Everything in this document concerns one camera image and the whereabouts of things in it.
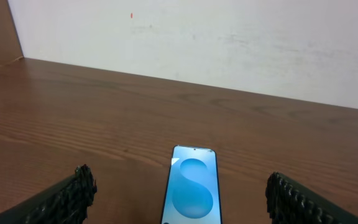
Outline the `blue Samsung Galaxy smartphone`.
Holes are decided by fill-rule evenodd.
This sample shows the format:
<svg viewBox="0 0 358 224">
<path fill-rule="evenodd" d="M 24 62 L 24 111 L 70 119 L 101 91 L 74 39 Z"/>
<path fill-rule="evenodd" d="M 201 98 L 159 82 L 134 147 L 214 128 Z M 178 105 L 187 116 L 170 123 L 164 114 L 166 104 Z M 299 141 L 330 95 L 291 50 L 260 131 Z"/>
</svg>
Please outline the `blue Samsung Galaxy smartphone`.
<svg viewBox="0 0 358 224">
<path fill-rule="evenodd" d="M 173 147 L 160 223 L 223 223 L 214 150 Z"/>
</svg>

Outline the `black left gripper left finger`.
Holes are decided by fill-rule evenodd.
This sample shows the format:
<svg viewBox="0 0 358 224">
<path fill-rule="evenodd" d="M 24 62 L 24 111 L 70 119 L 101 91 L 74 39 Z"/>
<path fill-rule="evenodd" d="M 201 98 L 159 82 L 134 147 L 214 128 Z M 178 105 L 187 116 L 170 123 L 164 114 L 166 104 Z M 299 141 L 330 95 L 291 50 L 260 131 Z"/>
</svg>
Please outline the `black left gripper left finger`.
<svg viewBox="0 0 358 224">
<path fill-rule="evenodd" d="M 97 190 L 90 167 L 78 166 L 73 175 L 0 213 L 0 224 L 82 224 Z"/>
</svg>

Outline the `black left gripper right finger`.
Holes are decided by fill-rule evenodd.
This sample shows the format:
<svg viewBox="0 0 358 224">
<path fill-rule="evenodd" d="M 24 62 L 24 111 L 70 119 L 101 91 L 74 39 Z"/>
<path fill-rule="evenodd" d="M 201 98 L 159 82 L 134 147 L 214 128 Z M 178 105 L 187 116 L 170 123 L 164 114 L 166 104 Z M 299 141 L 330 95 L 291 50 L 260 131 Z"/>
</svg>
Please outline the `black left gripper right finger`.
<svg viewBox="0 0 358 224">
<path fill-rule="evenodd" d="M 272 224 L 358 224 L 358 217 L 299 182 L 274 172 L 265 189 Z"/>
</svg>

